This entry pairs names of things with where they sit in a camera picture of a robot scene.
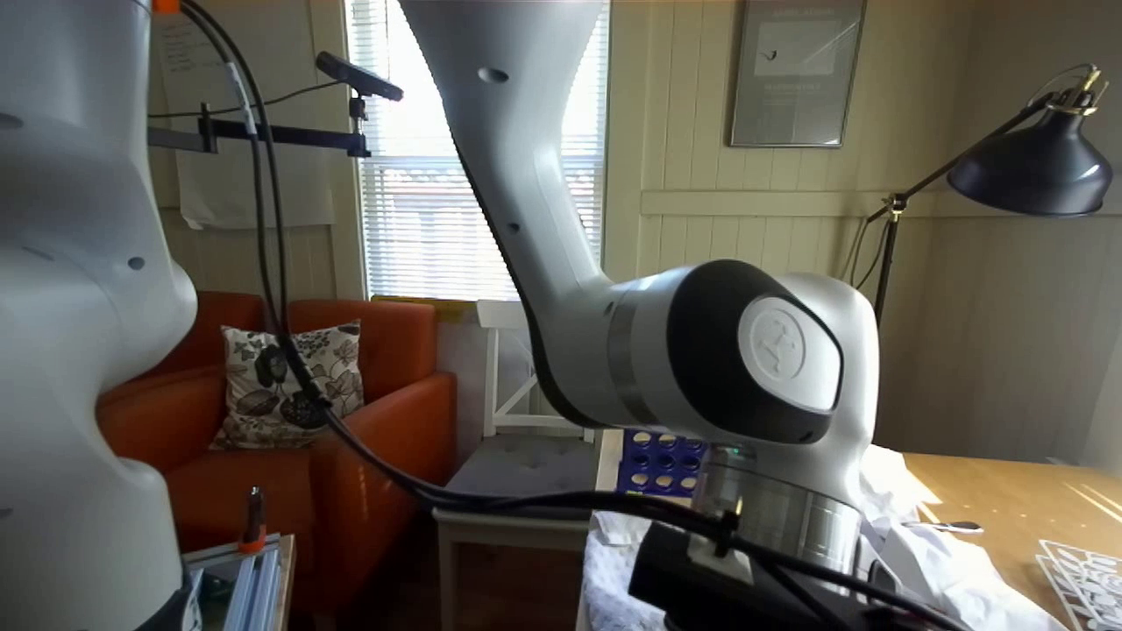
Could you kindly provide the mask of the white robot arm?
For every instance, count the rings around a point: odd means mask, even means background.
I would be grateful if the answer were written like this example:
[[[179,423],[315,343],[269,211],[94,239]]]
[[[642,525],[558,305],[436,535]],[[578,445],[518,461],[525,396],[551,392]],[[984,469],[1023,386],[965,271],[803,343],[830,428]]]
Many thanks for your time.
[[[741,259],[615,280],[560,187],[560,114],[594,0],[400,0],[471,190],[523,299],[551,404],[575,423],[670,423],[745,453],[741,496],[692,515],[696,597],[864,631],[856,480],[872,437],[871,302]],[[0,625],[142,631],[184,585],[158,469],[97,430],[195,294],[148,173],[156,0],[0,0]]]

